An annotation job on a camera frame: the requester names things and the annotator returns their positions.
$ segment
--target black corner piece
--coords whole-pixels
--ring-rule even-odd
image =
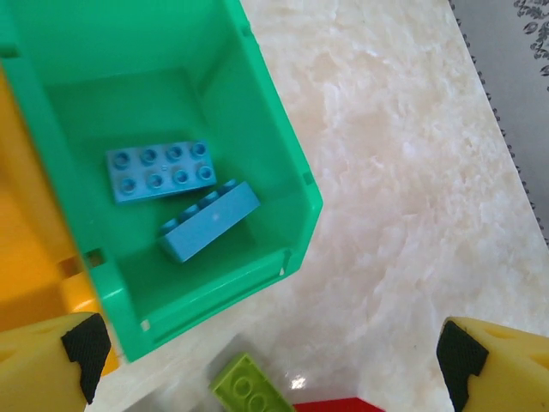
[[[465,330],[449,321],[438,340],[438,364],[448,387],[455,412],[462,412],[469,399],[469,375],[479,376],[488,351]]]
[[[61,341],[70,361],[80,364],[80,387],[87,403],[91,403],[111,350],[111,340],[103,318],[95,313],[67,332]]]

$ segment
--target white marble surface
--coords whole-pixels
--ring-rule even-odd
[[[103,379],[89,411],[161,385],[165,410],[212,410],[208,365],[235,336],[291,401],[451,410],[435,357],[444,318],[549,335],[549,254],[449,5],[244,6],[323,193],[309,253]]]

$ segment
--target plastic container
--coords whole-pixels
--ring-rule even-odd
[[[130,361],[299,268],[322,199],[238,0],[2,2],[2,65]],[[105,157],[188,140],[262,205],[177,264],[158,231],[204,191],[116,205]]]
[[[0,332],[101,312],[1,70],[0,268]],[[111,350],[104,374],[117,367]]]

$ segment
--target red lego brick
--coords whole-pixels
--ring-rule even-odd
[[[298,412],[384,412],[357,397],[293,405]]]

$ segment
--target blue duplo brick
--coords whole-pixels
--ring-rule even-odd
[[[215,185],[205,142],[175,142],[106,153],[116,203],[150,199]]]
[[[162,226],[159,242],[175,260],[185,262],[259,204],[250,185],[230,180]]]

